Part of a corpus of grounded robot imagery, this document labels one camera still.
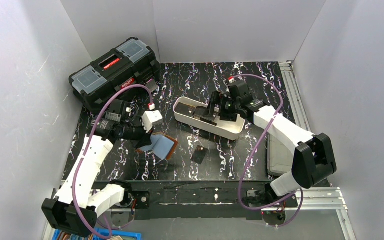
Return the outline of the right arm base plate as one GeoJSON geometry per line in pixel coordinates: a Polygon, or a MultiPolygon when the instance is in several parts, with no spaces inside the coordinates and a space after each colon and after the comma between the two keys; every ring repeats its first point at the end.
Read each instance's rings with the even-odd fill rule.
{"type": "Polygon", "coordinates": [[[246,196],[242,198],[245,205],[247,205],[250,208],[257,208],[262,207],[266,205],[270,205],[274,202],[278,202],[274,204],[273,208],[296,208],[299,205],[299,202],[297,201],[296,194],[289,196],[288,198],[280,201],[280,199],[286,197],[284,196],[277,196],[275,193],[266,193],[265,190],[248,190],[246,192],[246,196]]]}

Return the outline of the brown leather card holder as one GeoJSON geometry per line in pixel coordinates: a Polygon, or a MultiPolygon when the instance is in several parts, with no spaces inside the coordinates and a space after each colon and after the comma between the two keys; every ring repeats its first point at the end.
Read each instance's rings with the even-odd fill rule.
{"type": "Polygon", "coordinates": [[[179,142],[162,132],[156,132],[152,134],[154,145],[152,146],[152,150],[149,152],[152,152],[161,160],[169,160],[172,154],[175,152],[179,142]]]}

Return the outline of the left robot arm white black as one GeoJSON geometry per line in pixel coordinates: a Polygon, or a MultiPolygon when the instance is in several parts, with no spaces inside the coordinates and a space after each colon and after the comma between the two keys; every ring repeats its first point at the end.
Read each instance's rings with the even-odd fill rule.
{"type": "Polygon", "coordinates": [[[101,167],[119,140],[133,140],[150,146],[152,128],[162,119],[161,113],[150,102],[149,110],[141,116],[142,125],[132,126],[108,112],[118,100],[107,103],[92,123],[84,138],[79,156],[68,177],[54,197],[46,198],[41,206],[49,225],[79,237],[96,235],[97,220],[111,207],[122,204],[130,207],[134,200],[132,186],[123,180],[112,180],[93,193],[93,186],[101,167]]]}

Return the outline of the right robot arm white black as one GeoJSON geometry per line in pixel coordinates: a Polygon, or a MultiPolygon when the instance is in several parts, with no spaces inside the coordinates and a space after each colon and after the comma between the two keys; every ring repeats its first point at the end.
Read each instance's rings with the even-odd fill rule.
{"type": "Polygon", "coordinates": [[[266,193],[283,197],[299,188],[310,189],[337,171],[331,139],[324,133],[314,134],[294,124],[266,101],[254,98],[242,80],[228,85],[228,92],[214,91],[205,116],[219,107],[222,120],[232,122],[240,116],[278,139],[292,153],[291,170],[266,187],[266,193]]]}

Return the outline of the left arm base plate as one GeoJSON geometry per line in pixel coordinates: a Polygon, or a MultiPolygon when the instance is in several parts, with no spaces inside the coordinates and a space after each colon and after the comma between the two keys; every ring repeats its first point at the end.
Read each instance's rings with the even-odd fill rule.
{"type": "Polygon", "coordinates": [[[150,207],[149,191],[132,191],[124,194],[122,201],[115,204],[122,209],[148,209],[150,207]]]}

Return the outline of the white oblong tray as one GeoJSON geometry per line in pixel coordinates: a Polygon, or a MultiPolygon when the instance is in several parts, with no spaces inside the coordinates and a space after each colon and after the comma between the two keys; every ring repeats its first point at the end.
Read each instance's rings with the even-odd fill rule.
{"type": "Polygon", "coordinates": [[[173,106],[175,119],[183,124],[211,134],[237,140],[245,126],[245,120],[237,117],[236,121],[221,120],[219,109],[216,108],[212,116],[205,116],[207,105],[188,97],[180,97],[173,106]]]}

